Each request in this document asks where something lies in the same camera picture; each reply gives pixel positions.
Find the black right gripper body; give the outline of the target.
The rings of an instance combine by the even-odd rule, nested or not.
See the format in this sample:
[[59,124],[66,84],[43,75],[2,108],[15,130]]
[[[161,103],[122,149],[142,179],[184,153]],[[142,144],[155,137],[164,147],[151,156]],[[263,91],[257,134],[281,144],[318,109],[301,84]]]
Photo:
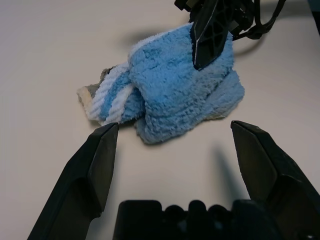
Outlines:
[[189,13],[189,23],[196,23],[214,12],[214,22],[229,32],[248,30],[254,21],[252,0],[176,0],[174,5]]

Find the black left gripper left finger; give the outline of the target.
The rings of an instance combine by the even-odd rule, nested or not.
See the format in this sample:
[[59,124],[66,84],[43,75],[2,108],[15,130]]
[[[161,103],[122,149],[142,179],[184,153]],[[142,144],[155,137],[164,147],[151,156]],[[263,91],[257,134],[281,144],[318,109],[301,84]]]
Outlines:
[[84,240],[92,220],[106,207],[113,178],[119,125],[89,135],[59,176],[30,240]]

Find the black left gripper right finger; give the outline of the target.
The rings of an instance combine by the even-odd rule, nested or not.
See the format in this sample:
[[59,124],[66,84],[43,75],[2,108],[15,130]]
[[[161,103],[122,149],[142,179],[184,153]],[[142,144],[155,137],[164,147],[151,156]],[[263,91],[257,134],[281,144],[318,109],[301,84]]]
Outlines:
[[320,195],[297,163],[258,126],[231,122],[242,179],[286,240],[320,238]]

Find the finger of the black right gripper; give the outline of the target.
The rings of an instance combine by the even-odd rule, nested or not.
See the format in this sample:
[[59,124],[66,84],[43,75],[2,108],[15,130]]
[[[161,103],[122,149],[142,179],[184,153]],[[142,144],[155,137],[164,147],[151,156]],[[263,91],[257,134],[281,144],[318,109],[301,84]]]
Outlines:
[[201,70],[222,53],[233,20],[233,2],[198,2],[190,12],[192,62]]

